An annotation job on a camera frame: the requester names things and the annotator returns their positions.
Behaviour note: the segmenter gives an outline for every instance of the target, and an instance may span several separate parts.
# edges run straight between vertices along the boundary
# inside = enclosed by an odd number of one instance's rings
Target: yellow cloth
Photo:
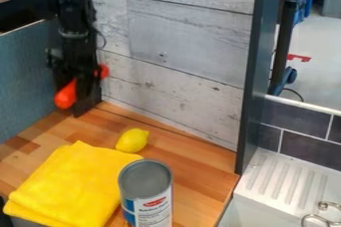
[[[139,159],[81,141],[62,146],[10,194],[4,212],[53,227],[102,227],[120,204],[121,169]]]

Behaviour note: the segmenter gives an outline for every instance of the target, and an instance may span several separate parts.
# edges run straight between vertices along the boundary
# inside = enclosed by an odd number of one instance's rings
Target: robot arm
[[[47,51],[58,90],[55,103],[62,109],[72,107],[79,116],[101,100],[100,79],[108,72],[96,57],[96,11],[92,0],[46,1],[48,11],[59,20],[62,38],[61,50]]]

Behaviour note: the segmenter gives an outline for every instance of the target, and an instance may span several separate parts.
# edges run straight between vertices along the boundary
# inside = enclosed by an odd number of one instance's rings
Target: yellow lemon
[[[133,128],[121,135],[116,143],[116,150],[135,153],[142,150],[147,144],[149,131]]]

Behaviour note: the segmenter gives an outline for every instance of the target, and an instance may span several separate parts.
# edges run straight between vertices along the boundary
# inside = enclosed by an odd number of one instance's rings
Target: metal can
[[[127,165],[119,185],[124,216],[135,227],[171,227],[172,175],[165,164],[142,159]]]

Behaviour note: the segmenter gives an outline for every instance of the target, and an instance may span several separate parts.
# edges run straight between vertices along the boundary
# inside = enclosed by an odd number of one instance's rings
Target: whitewashed wood wall
[[[254,0],[94,2],[104,99],[236,150]]]

